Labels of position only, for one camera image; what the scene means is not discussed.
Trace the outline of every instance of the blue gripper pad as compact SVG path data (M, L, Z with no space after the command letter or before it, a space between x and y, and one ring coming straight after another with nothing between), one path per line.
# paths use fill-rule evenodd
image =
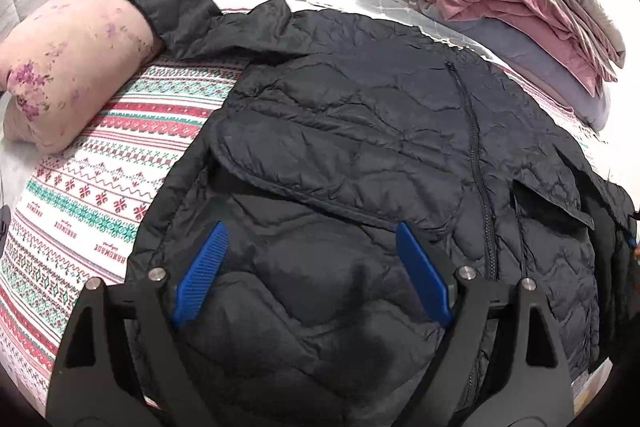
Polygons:
M175 327L180 327L186 321L192 321L198 315L211 283L225 258L228 246L225 225L218 222L178 285L172 318Z
M396 250L420 298L424 312L431 320L438 322L443 328L448 328L454 318L450 309L449 289L435 263L431 262L406 223L400 223L396 230Z

